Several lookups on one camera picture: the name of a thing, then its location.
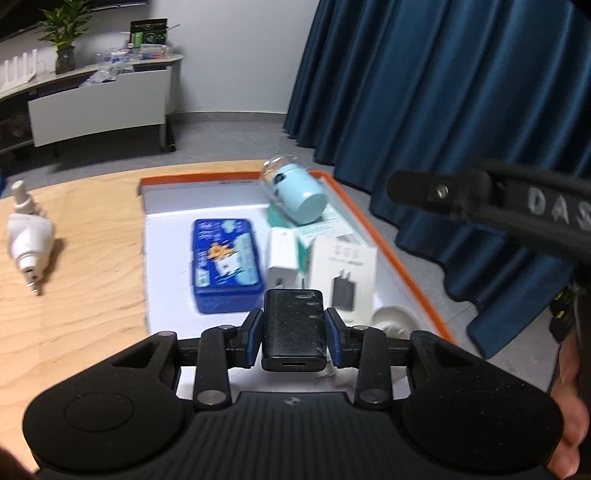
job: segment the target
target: blue tin box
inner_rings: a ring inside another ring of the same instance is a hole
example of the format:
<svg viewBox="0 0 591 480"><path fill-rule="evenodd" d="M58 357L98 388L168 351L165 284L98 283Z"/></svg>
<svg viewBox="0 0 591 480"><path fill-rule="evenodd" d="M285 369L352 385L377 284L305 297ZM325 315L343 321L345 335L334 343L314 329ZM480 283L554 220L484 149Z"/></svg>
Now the blue tin box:
<svg viewBox="0 0 591 480"><path fill-rule="evenodd" d="M258 307L265 285L250 221L195 221L191 277L201 313L247 312Z"/></svg>

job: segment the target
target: white tray liner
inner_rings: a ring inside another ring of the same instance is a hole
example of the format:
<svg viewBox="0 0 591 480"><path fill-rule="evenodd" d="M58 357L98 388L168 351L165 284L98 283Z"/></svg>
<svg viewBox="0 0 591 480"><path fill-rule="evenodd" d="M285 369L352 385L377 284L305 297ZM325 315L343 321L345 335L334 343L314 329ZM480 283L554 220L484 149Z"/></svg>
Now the white tray liner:
<svg viewBox="0 0 591 480"><path fill-rule="evenodd" d="M373 240L342 203L326 186L330 204L355 230L353 240L375 246ZM191 232L193 222L200 218L248 218L252 222L265 272L265 250L269 225L268 198L255 180L214 181L163 184L142 187L144 201L144 275L147 299L148 333L161 330L177 332L179 339L196 338L208 328L218 325L241 325L245 312L201 314L193 300L190 281ZM420 328L437 333L427 313L404 280L378 249L374 308L384 305L405 307L416 317ZM191 398L195 367L183 367L177 389L181 398ZM234 400L240 391L346 391L352 398L356 369L327 368L319 373L265 372L261 354L251 369L229 371ZM394 384L395 398L409 393L406 378Z"/></svg>

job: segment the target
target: finger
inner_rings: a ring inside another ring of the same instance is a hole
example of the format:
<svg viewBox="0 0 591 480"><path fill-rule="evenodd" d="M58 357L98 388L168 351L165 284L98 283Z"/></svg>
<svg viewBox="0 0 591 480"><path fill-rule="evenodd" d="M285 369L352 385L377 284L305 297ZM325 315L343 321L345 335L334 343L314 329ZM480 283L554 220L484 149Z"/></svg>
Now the finger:
<svg viewBox="0 0 591 480"><path fill-rule="evenodd" d="M0 478L2 480L35 480L35 476L25 469L7 450L0 447Z"/></svg>
<svg viewBox="0 0 591 480"><path fill-rule="evenodd" d="M563 479L574 475L579 469L579 451L564 442L560 442L548 463L548 470Z"/></svg>
<svg viewBox="0 0 591 480"><path fill-rule="evenodd" d="M560 354L558 355L558 368L561 383L576 383L580 368L580 357L579 341L575 330L570 332L562 342Z"/></svg>
<svg viewBox="0 0 591 480"><path fill-rule="evenodd" d="M553 398L564 418L563 439L572 446L579 446L589 431L589 412L576 391L557 387Z"/></svg>

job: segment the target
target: blue curtain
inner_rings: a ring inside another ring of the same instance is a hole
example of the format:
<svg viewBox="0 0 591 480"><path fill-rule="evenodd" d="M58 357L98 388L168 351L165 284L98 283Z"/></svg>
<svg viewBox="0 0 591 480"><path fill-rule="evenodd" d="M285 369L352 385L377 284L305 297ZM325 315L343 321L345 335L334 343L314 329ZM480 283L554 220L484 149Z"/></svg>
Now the blue curtain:
<svg viewBox="0 0 591 480"><path fill-rule="evenodd" d="M320 0L314 18L286 131L372 194L400 248L443 266L448 295L479 309L468 334L487 358L573 266L395 205L385 183L475 157L588 176L590 39L567 0Z"/></svg>

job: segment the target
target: tv screen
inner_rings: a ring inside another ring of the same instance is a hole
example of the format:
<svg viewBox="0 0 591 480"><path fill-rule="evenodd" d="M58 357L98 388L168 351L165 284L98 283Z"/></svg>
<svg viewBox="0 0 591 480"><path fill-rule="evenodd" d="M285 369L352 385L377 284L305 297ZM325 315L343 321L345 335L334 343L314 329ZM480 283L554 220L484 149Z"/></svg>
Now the tv screen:
<svg viewBox="0 0 591 480"><path fill-rule="evenodd" d="M90 0L94 11L141 5L148 0ZM63 0L0 0L0 41L30 30L45 17L43 10L53 10Z"/></svg>

